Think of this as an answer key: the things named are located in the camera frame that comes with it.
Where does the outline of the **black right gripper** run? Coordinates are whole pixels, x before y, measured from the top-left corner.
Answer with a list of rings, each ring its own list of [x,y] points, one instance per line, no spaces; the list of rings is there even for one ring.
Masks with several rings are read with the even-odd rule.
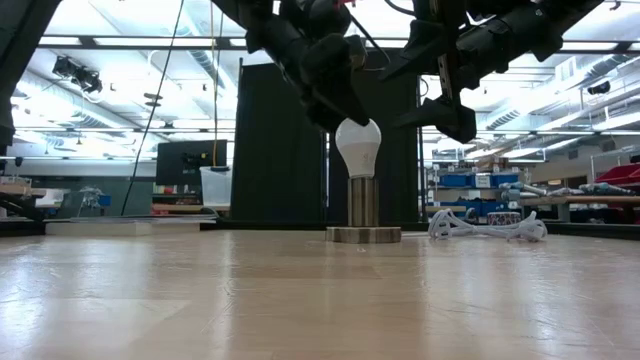
[[[403,49],[392,58],[379,79],[397,76],[431,74],[439,77],[441,97],[424,102],[398,117],[395,128],[435,126],[447,137],[466,144],[476,137],[476,114],[459,102],[459,93],[479,72],[472,68],[478,47],[490,44],[492,37],[486,26],[510,11],[510,0],[412,0],[414,20]]]

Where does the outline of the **brass lamp socket wooden base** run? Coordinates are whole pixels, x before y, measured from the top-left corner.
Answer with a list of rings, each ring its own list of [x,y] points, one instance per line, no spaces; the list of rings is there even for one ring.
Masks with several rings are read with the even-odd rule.
[[[373,177],[350,178],[347,186],[347,225],[328,227],[327,242],[392,244],[402,238],[400,227],[379,223],[378,182]]]

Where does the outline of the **white LED lightbulb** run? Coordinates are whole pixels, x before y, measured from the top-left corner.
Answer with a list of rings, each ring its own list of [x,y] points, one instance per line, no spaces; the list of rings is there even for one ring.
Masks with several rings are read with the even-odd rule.
[[[377,123],[361,126],[347,118],[337,128],[335,143],[350,178],[373,178],[382,136]]]

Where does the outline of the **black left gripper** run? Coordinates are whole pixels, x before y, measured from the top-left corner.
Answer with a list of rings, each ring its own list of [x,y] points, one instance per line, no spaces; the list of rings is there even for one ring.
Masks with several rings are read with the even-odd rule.
[[[250,51],[265,51],[285,79],[304,95],[306,116],[324,131],[336,131],[348,118],[360,126],[370,122],[352,86],[352,0],[255,0],[247,28]]]

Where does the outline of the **wooden shelf board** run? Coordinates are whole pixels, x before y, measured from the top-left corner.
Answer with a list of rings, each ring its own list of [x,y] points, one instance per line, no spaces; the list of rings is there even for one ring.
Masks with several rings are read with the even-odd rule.
[[[47,190],[34,188],[32,180],[16,176],[0,176],[0,192],[26,197],[44,197]]]

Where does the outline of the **clear plastic storage bin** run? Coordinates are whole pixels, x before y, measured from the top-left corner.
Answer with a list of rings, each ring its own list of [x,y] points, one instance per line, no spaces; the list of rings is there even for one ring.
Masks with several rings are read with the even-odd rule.
[[[200,168],[203,205],[229,206],[231,202],[232,171],[230,167]]]

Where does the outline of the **black aluminium table frame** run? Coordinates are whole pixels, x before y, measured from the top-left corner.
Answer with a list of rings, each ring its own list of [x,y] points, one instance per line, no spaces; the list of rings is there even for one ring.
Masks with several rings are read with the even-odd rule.
[[[0,238],[20,236],[97,236],[128,237],[195,233],[199,231],[324,231],[323,223],[255,223],[213,221],[198,218],[97,219],[87,221],[2,221]],[[556,235],[611,238],[640,241],[640,225],[575,224],[548,222],[548,231]]]

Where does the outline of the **wooden workbench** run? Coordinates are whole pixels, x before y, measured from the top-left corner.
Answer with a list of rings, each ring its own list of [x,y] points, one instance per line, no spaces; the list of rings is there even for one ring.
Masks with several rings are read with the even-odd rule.
[[[535,206],[555,205],[558,209],[558,220],[560,222],[570,222],[571,204],[620,205],[625,214],[625,218],[633,221],[635,219],[635,209],[640,208],[640,196],[546,196],[521,199],[519,204],[524,211]]]

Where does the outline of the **red storage bin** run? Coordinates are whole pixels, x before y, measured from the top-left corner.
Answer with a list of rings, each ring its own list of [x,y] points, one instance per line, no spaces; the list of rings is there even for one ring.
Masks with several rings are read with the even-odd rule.
[[[597,177],[596,182],[616,186],[640,183],[640,163],[620,165],[611,168],[609,171]]]

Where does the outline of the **black computer monitor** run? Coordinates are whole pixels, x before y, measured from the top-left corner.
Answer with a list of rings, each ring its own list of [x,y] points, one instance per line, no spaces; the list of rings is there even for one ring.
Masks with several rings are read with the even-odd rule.
[[[200,185],[200,168],[227,166],[227,141],[160,143],[157,147],[158,185]]]

